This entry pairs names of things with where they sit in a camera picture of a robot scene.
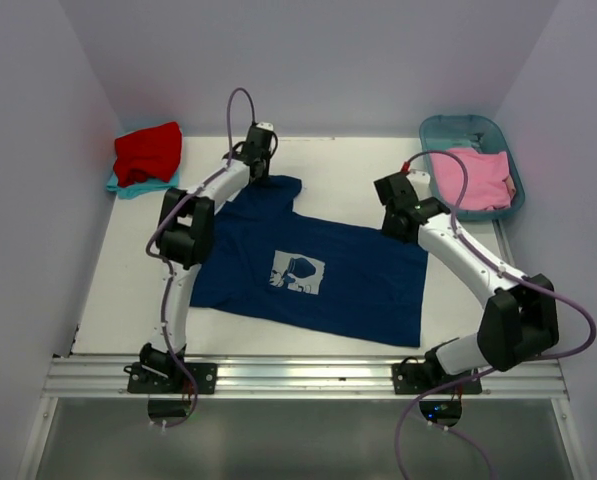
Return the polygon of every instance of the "red towel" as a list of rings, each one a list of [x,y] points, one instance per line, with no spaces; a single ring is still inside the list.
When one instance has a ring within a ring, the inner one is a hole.
[[[158,178],[168,182],[180,165],[182,133],[176,122],[117,138],[114,173],[119,187]]]

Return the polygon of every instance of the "pink shirt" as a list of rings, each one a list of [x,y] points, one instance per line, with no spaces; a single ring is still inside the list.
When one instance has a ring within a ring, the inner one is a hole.
[[[456,147],[448,150],[457,155],[467,167],[467,193],[460,205],[462,210],[494,210],[509,208],[511,196],[507,189],[509,177],[507,152],[478,153],[473,148]],[[438,153],[431,154],[434,177],[443,199],[456,204],[463,184],[463,174],[455,160]]]

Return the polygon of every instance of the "clothing pile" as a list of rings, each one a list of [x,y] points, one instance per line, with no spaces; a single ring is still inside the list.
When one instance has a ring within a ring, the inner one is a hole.
[[[480,153],[473,146],[453,147],[447,151],[460,158],[467,168],[467,191],[461,209],[497,210],[511,206],[516,187],[509,174],[507,152]],[[438,191],[444,200],[455,205],[464,183],[460,165],[446,155],[432,153],[430,156]]]
[[[107,190],[118,198],[135,198],[154,190],[177,187],[182,133],[176,122],[138,130],[114,142],[116,162]]]

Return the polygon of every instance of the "blue plastic bin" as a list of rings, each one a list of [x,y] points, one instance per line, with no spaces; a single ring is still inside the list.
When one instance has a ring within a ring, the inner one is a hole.
[[[420,125],[420,142],[423,150],[447,150],[452,146],[473,146],[481,153],[507,152],[509,173],[516,186],[516,195],[509,208],[500,210],[474,211],[458,210],[457,216],[465,221],[485,221],[506,218],[516,213],[525,203],[525,189],[520,181],[514,158],[509,151],[500,128],[488,118],[479,115],[436,115]],[[431,174],[431,191],[443,203],[447,203],[434,180],[434,170],[429,155],[424,156],[425,166]]]

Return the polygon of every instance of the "white wall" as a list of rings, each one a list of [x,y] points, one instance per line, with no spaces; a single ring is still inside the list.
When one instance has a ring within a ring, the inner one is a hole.
[[[61,3],[128,129],[223,134],[244,85],[282,134],[388,136],[438,112],[493,115],[557,0]]]
[[[60,5],[0,0],[0,479],[15,477],[110,211],[119,128]]]
[[[517,262],[597,319],[597,0],[561,0],[496,119],[527,190],[508,223]],[[563,346],[580,343],[584,320],[560,317]],[[563,369],[597,479],[597,342]]]

